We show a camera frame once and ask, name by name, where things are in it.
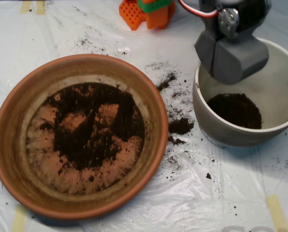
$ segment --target dirt clump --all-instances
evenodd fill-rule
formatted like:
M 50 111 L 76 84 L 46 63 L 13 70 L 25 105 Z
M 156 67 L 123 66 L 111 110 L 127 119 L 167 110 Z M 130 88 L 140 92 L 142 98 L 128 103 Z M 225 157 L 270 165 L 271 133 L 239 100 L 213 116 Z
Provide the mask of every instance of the dirt clump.
M 173 136 L 168 137 L 168 141 L 173 143 L 174 145 L 179 145 L 179 144 L 185 144 L 185 141 L 182 141 L 180 139 L 174 139 Z
M 162 81 L 159 85 L 157 85 L 158 91 L 162 91 L 163 89 L 169 87 L 169 83 L 173 80 L 176 80 L 175 72 L 169 72 L 166 79 Z
M 169 123 L 169 132 L 183 135 L 190 132 L 193 126 L 193 122 L 189 122 L 188 118 L 183 117 Z
M 216 114 L 234 125 L 249 129 L 262 128 L 259 108 L 245 94 L 218 94 L 207 104 Z

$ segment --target robotic arm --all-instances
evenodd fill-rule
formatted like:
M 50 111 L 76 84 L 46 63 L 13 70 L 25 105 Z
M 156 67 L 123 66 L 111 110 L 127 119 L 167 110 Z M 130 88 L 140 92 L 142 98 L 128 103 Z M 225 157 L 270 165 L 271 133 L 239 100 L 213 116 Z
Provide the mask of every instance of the robotic arm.
M 266 45 L 252 33 L 271 8 L 271 0 L 199 0 L 200 9 L 179 3 L 205 24 L 195 48 L 205 69 L 226 85 L 261 70 L 269 59 Z

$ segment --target tape strip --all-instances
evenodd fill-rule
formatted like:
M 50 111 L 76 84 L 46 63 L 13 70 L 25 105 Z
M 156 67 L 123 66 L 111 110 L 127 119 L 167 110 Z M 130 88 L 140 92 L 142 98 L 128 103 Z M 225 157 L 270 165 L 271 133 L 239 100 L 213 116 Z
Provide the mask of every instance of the tape strip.
M 277 232 L 288 232 L 288 224 L 285 219 L 283 210 L 281 208 L 277 195 L 271 195 L 266 198 L 268 207 L 270 209 L 271 217 Z
M 20 9 L 20 13 L 24 14 L 27 13 L 30 10 L 32 1 L 23 1 L 22 8 Z
M 36 14 L 37 15 L 45 15 L 45 1 L 36 1 Z
M 20 204 L 15 207 L 15 216 L 13 221 L 12 232 L 24 232 L 26 223 L 27 210 Z

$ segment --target white ceramic pot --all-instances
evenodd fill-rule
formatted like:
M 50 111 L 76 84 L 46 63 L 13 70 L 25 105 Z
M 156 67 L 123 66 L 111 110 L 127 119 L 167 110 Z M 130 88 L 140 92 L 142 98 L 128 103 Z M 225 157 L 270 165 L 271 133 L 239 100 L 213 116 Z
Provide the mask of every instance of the white ceramic pot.
M 261 39 L 269 49 L 269 61 L 259 72 L 235 85 L 219 83 L 199 64 L 193 85 L 193 104 L 200 128 L 225 146 L 253 146 L 288 128 L 288 51 Z M 262 129 L 236 126 L 218 116 L 206 102 L 217 94 L 244 93 L 259 108 Z

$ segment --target plastic sheet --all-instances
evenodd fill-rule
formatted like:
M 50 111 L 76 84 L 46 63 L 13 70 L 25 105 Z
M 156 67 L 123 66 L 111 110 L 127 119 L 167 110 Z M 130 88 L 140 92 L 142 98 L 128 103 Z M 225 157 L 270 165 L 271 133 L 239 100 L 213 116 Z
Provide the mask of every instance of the plastic sheet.
M 255 35 L 288 50 L 288 0 L 272 2 Z M 176 3 L 166 30 L 147 30 L 143 23 L 130 31 L 118 14 L 119 4 L 47 0 L 45 14 L 40 14 L 33 1 L 31 12 L 21 14 L 22 1 L 0 0 L 0 106 L 25 75 L 51 60 L 81 53 L 110 55 L 136 66 L 155 84 L 168 72 L 177 73 L 161 95 L 174 118 L 195 123 L 190 133 L 174 136 L 186 144 L 168 143 L 149 184 L 125 206 L 100 218 L 61 222 L 34 215 L 19 207 L 0 182 L 0 232 L 271 232 L 276 225 L 266 197 L 274 194 L 288 224 L 288 130 L 248 149 L 211 144 L 199 129 L 191 95 L 198 63 L 193 45 L 203 23 Z

